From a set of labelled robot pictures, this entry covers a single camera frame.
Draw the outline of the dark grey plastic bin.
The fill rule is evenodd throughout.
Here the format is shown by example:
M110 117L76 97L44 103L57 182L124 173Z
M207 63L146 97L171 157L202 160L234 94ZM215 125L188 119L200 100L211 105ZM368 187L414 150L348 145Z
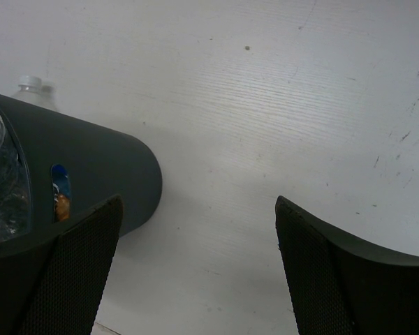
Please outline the dark grey plastic bin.
M153 216L161 199L163 178L154 153L139 139L1 94L0 115L27 174L28 233L56 223L51 179L55 164L68 172L70 216L113 195L121 196L124 203L120 235L139 228Z

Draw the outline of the clear bottle green label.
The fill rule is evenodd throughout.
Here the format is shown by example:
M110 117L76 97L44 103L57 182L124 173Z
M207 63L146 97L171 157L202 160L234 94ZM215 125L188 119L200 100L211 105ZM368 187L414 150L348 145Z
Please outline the clear bottle green label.
M54 102L54 87L39 77L23 75L19 79L18 91L11 98L39 106L48 110L58 111Z

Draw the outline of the clear unlabelled plastic bottle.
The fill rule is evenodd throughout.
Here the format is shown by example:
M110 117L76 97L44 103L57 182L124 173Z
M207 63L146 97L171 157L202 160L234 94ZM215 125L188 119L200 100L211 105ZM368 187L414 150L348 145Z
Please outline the clear unlabelled plastic bottle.
M0 243L30 231L30 197L25 166L0 115Z

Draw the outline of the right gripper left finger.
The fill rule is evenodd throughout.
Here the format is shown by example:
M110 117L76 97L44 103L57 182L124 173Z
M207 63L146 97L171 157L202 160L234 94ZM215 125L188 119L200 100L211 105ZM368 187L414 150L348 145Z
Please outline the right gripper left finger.
M113 195L0 243L0 334L90 334L122 219Z

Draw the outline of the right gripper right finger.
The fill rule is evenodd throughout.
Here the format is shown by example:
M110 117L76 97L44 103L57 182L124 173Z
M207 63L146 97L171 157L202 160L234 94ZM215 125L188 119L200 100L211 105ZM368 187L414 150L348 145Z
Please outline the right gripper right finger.
M419 256L356 237L283 196L275 214L299 334L419 334Z

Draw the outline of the orange plastic bottle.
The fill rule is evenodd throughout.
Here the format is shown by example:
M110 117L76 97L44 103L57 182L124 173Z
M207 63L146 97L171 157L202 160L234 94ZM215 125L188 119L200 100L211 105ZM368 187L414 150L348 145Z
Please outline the orange plastic bottle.
M59 193L54 201L54 220L65 221L70 217L71 201L63 194Z

